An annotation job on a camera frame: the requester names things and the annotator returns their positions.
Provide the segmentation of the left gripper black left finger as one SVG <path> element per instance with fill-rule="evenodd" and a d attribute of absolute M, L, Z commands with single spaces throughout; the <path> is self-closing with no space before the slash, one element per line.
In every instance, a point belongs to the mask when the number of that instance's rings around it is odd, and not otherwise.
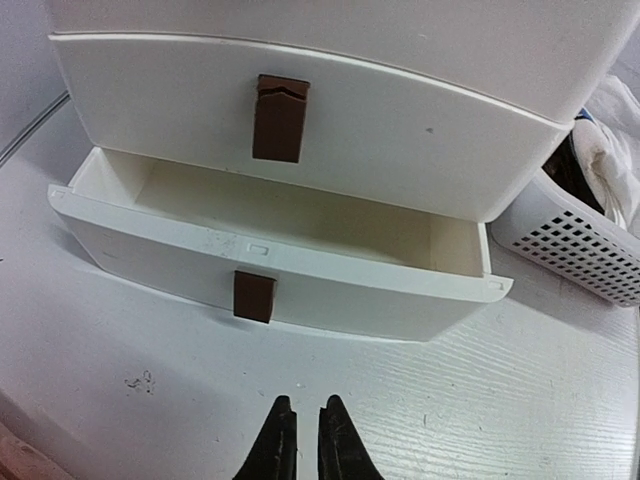
<path fill-rule="evenodd" d="M 297 478 L 297 414 L 278 396 L 234 480 Z"/>

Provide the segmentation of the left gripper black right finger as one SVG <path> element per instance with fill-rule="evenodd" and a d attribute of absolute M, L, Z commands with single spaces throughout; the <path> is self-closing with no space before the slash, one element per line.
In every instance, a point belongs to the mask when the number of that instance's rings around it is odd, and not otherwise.
<path fill-rule="evenodd" d="M 319 411 L 318 478 L 381 480 L 339 395 L 331 395 Z"/>

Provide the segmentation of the white three-drawer storage cabinet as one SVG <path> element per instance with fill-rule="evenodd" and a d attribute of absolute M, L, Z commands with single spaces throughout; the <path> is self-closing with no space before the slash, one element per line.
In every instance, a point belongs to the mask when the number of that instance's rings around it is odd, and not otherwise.
<path fill-rule="evenodd" d="M 635 1 L 51 1 L 104 271 L 258 323 L 427 340 L 502 300 L 486 226 Z"/>

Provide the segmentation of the white perforated plastic basket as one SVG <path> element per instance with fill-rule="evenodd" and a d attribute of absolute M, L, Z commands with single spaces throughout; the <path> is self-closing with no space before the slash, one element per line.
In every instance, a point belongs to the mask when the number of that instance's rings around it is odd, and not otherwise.
<path fill-rule="evenodd" d="M 620 307 L 639 305 L 639 238 L 544 171 L 490 225 L 495 241 Z"/>

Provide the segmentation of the white garment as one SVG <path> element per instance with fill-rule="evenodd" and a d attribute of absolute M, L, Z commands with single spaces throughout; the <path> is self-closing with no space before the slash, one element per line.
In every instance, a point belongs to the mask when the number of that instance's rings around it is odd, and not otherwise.
<path fill-rule="evenodd" d="M 629 228 L 639 217 L 639 100 L 619 77 L 607 74 L 586 111 L 605 138 L 600 175 Z"/>

